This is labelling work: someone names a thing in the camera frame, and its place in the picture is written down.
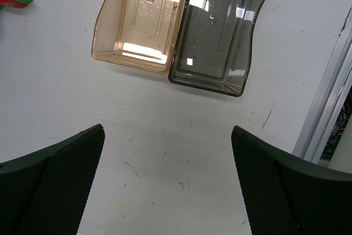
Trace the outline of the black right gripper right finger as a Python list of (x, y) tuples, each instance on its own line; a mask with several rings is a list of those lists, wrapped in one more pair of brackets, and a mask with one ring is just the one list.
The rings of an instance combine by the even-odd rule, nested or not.
[(243, 128), (232, 148), (252, 234), (351, 234), (351, 174), (305, 161)]

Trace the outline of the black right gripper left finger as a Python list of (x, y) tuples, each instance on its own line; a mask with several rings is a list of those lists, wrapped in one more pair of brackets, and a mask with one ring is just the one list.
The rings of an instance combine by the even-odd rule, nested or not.
[(77, 234), (104, 139), (97, 124), (1, 163), (1, 234)]

